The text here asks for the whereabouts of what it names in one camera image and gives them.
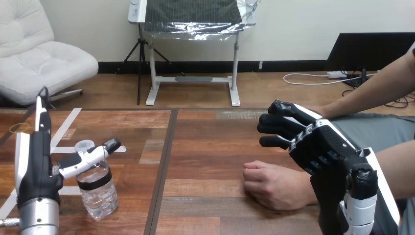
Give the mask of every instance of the white chair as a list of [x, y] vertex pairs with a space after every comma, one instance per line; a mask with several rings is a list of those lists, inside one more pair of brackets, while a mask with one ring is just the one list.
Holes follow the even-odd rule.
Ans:
[[[97, 73], [93, 56], [53, 40], [39, 0], [0, 0], [1, 96], [28, 105], [35, 102], [43, 86], [53, 95]], [[62, 93], [51, 100], [81, 93]]]

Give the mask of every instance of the bottle cap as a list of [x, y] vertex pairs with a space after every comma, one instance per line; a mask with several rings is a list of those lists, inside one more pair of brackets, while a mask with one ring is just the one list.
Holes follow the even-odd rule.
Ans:
[[94, 147], [95, 144], [91, 140], [83, 140], [75, 144], [75, 151], [76, 152], [83, 152], [85, 153], [88, 149]]

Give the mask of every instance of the white robotic arm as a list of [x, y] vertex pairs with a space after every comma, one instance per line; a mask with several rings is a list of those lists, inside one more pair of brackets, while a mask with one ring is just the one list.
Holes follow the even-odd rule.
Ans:
[[120, 141], [112, 139], [85, 153], [79, 152], [61, 159], [59, 165], [53, 167], [50, 158], [48, 99], [48, 91], [44, 87], [37, 96], [35, 131], [32, 134], [17, 134], [15, 176], [20, 217], [1, 220], [0, 227], [19, 226], [20, 235], [57, 235], [58, 191], [63, 186], [63, 180], [88, 170], [121, 145]]

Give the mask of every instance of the white cable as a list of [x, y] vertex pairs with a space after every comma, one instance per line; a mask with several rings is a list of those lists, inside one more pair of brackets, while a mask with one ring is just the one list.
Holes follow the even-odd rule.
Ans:
[[[289, 81], [287, 81], [287, 79], [285, 79], [286, 77], [291, 76], [291, 75], [304, 75], [304, 76], [311, 76], [311, 77], [327, 77], [327, 75], [313, 75], [313, 74], [305, 74], [305, 73], [290, 73], [290, 74], [285, 75], [282, 78], [284, 80], [284, 82], [289, 83], [289, 84], [293, 84], [293, 85], [329, 85], [329, 84], [334, 84], [334, 83], [339, 83], [339, 82], [345, 82], [345, 81], [351, 81], [351, 80], [354, 80], [354, 79], [361, 78], [361, 76], [360, 76], [360, 77], [354, 77], [354, 78], [351, 78], [351, 79], [334, 81], [334, 82], [326, 82], [326, 83], [296, 83], [296, 82], [289, 82]], [[367, 74], [366, 76], [373, 76], [373, 75], [375, 75], [375, 73], [373, 73], [373, 74]]]

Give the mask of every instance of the baseboard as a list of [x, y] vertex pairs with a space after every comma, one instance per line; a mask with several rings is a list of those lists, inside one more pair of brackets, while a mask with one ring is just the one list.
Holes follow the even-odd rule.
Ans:
[[[301, 72], [322, 71], [325, 60], [298, 60], [298, 61], [264, 61], [259, 69], [259, 61], [239, 61], [238, 72]], [[224, 73], [232, 72], [232, 61], [197, 61], [197, 62], [156, 62], [156, 73]], [[98, 62], [98, 73], [138, 73], [138, 61]], [[143, 63], [142, 74], [150, 74], [149, 62]]]

